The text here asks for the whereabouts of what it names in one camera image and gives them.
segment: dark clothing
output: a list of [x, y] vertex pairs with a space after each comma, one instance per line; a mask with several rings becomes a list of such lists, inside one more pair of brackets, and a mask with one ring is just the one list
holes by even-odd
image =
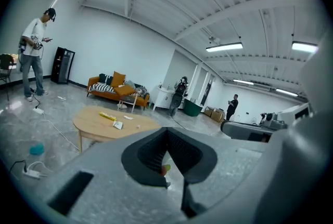
[[232, 113], [232, 114], [234, 114], [235, 113], [235, 110], [236, 110], [236, 108], [237, 108], [237, 106], [238, 106], [238, 100], [232, 100], [232, 101], [230, 101], [234, 106], [232, 106], [232, 105], [229, 105], [229, 107], [228, 107], [228, 109], [227, 109], [227, 112], [230, 112], [230, 113]]
[[234, 115], [233, 112], [230, 112], [230, 111], [227, 111], [227, 117], [226, 117], [226, 120], [229, 121], [230, 120], [230, 117]]

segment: wooden table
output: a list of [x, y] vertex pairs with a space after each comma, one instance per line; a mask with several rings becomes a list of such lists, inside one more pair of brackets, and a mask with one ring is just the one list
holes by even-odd
[[[117, 121], [123, 123], [122, 129], [118, 130], [113, 127], [113, 121], [100, 116], [99, 112], [105, 112], [115, 116]], [[125, 115], [133, 119], [127, 120], [124, 118]], [[148, 117], [97, 106], [88, 106], [80, 110], [73, 118], [73, 124], [79, 130], [80, 152], [82, 152], [82, 137], [103, 142], [122, 138], [141, 131], [161, 128], [158, 123]]]

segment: white cabinet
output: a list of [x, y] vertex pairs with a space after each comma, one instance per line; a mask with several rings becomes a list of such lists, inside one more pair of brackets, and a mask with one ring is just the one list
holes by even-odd
[[154, 103], [155, 110], [156, 107], [168, 109], [172, 100], [173, 90], [156, 87], [152, 92], [151, 102]]

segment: white t-shirt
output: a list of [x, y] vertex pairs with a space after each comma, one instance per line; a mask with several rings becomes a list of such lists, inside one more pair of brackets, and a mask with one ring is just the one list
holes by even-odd
[[[42, 41], [45, 30], [46, 30], [46, 23], [42, 23], [42, 21], [39, 18], [36, 18], [33, 19], [33, 21], [28, 25], [28, 27], [23, 32], [22, 36], [31, 38], [32, 35], [35, 35], [39, 39], [39, 41]], [[30, 56], [39, 56], [40, 50], [34, 49], [32, 46], [27, 44], [27, 47], [25, 48], [23, 54]]]

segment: green trash bin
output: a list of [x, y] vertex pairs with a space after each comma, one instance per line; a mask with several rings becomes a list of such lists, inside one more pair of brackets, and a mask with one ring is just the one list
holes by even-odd
[[196, 117], [201, 112], [202, 107], [194, 104], [193, 102], [189, 101], [188, 99], [185, 99], [183, 110], [186, 115], [189, 115], [191, 117]]

